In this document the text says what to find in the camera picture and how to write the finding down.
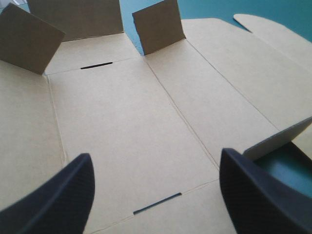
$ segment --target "crease line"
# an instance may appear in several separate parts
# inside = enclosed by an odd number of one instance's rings
[[[243,95],[243,93],[236,88],[211,62],[208,61],[208,59],[206,59],[202,53],[200,53],[199,50],[196,49],[195,46],[193,46],[189,40],[186,39],[186,41],[190,44],[191,47],[193,47],[199,54],[200,56],[205,59],[205,61],[207,61],[251,106],[253,106],[275,129],[279,130],[253,103],[251,103],[251,101]]]
[[[120,221],[117,221],[117,222],[115,222],[115,223],[110,224],[109,226],[107,226],[107,227],[105,227],[105,228],[98,229],[98,230],[93,231],[93,232],[88,233],[88,234],[96,234],[96,233],[102,232],[102,231],[107,230],[107,229],[109,229],[109,228],[111,228],[111,227],[113,227],[113,226],[116,226],[116,225],[120,224],[120,223],[126,222],[126,221],[128,221],[128,220],[130,220],[130,219],[132,219],[132,218],[134,218],[134,217],[135,217],[134,215],[128,216],[128,217],[126,217],[126,218],[124,218],[124,219],[122,219],[122,220],[120,220]]]
[[[146,61],[146,58],[144,58],[144,62],[148,65],[148,67],[150,68],[150,70],[152,71],[152,73],[154,74],[154,76],[156,77],[158,83],[162,86],[162,88],[165,90],[170,102],[172,103],[172,106],[174,107],[175,111],[177,112],[177,114],[180,116],[180,118],[183,120],[183,122],[185,123],[185,125],[187,126],[187,128],[189,129],[189,131],[191,132],[191,134],[193,135],[193,137],[197,140],[197,142],[199,143],[199,145],[201,146],[201,148],[203,149],[204,153],[206,154],[207,158],[209,159],[209,161],[215,166],[215,168],[219,171],[219,165],[216,162],[216,160],[214,159],[214,157],[211,155],[210,151],[207,149],[207,147],[205,146],[204,142],[200,139],[200,137],[198,136],[198,134],[195,132],[195,130],[193,129],[193,127],[190,125],[190,123],[187,121],[187,119],[185,118],[185,116],[183,115],[183,113],[180,111],[179,107],[177,106],[177,104],[175,103],[174,99],[171,97],[171,95],[169,94],[168,90],[165,88],[165,86],[161,83],[161,81],[159,80],[159,78],[157,77],[156,73],[153,71],[153,69],[151,68],[151,66],[149,65],[149,63]]]
[[[69,159],[68,159],[68,156],[66,154],[64,145],[63,145],[62,135],[61,135],[60,127],[59,127],[58,115],[57,115],[55,104],[54,104],[54,98],[53,98],[50,78],[49,78],[49,76],[46,76],[46,78],[47,78],[48,85],[49,85],[50,101],[51,101],[51,105],[52,105],[54,121],[56,123],[56,129],[58,132],[59,145],[60,145],[62,152],[63,152],[63,157],[61,158],[61,164],[62,164],[62,168],[64,168],[64,166],[69,162]]]

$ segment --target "cardboard panel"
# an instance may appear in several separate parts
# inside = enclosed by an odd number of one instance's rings
[[[37,74],[44,72],[64,37],[11,3],[0,15],[0,32],[0,59]]]
[[[32,14],[66,33],[64,41],[123,32],[119,0],[29,0]]]
[[[98,234],[235,234],[215,181]]]
[[[89,152],[96,195],[86,233],[218,178],[142,58],[49,75],[64,148]]]
[[[164,0],[133,13],[144,54],[185,38],[177,0]]]
[[[252,160],[256,160],[294,140],[300,133],[309,127],[311,123],[312,117],[305,119],[247,149],[243,155]]]
[[[312,72],[312,43],[282,24],[258,16],[237,14],[234,19],[255,36]]]
[[[46,74],[80,69],[81,67],[139,57],[125,33],[63,42]]]
[[[0,61],[0,210],[54,176],[64,160],[45,77]]]
[[[146,60],[218,164],[222,148],[243,152],[277,133],[187,40]]]
[[[312,74],[219,19],[183,20],[190,43],[279,130],[312,116]],[[312,156],[312,127],[295,139]]]

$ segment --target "brown cardboard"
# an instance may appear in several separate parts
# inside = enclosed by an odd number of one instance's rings
[[[29,0],[28,5],[66,33],[63,41],[123,32],[119,0]]]
[[[9,4],[0,15],[0,59],[42,74],[64,33]]]
[[[309,127],[311,123],[312,117],[307,118],[247,149],[243,155],[256,160],[294,140],[300,133]]]
[[[0,210],[62,169],[51,103],[46,77],[0,60]]]
[[[132,15],[145,55],[185,39],[176,0],[164,0]]]
[[[185,19],[182,24],[188,42],[277,129],[312,116],[312,73],[301,65],[220,19]],[[309,127],[294,140],[310,158],[311,137]]]

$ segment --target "teal surface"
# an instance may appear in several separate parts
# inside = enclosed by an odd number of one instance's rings
[[[284,146],[255,161],[289,187],[312,198],[312,162],[293,147]]]

